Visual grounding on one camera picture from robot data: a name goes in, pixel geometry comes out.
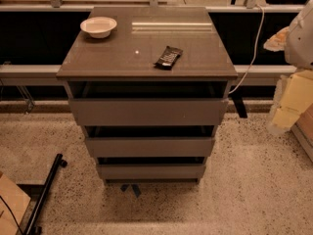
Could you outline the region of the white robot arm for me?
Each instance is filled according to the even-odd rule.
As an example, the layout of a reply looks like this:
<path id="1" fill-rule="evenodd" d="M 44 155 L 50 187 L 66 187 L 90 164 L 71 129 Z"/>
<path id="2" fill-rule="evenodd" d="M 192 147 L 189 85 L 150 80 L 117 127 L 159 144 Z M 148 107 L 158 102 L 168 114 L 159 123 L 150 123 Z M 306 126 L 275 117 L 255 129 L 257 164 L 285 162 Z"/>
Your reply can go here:
<path id="1" fill-rule="evenodd" d="M 296 67 L 291 76 L 281 76 L 276 85 L 267 129 L 274 135 L 289 131 L 313 104 L 313 0 L 263 45 L 269 51 L 285 52 L 287 63 Z"/>

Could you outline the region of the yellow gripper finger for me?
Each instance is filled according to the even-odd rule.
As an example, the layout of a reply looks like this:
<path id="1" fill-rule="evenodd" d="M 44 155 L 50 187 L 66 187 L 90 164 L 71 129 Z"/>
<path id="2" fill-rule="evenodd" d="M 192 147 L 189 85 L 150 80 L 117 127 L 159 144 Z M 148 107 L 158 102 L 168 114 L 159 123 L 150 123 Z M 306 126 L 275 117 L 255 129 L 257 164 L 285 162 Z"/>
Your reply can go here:
<path id="1" fill-rule="evenodd" d="M 272 52 L 284 51 L 288 32 L 288 26 L 282 28 L 266 40 L 263 44 L 263 48 Z"/>

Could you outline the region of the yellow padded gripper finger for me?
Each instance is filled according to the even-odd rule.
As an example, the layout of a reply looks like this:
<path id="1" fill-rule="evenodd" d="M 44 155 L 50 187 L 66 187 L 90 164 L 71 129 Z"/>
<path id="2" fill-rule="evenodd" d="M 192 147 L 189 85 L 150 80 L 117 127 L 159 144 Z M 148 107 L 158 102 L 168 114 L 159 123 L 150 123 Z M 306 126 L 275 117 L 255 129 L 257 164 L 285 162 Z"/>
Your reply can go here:
<path id="1" fill-rule="evenodd" d="M 278 80 L 267 129 L 274 135 L 289 131 L 313 104 L 313 71 L 301 70 Z"/>

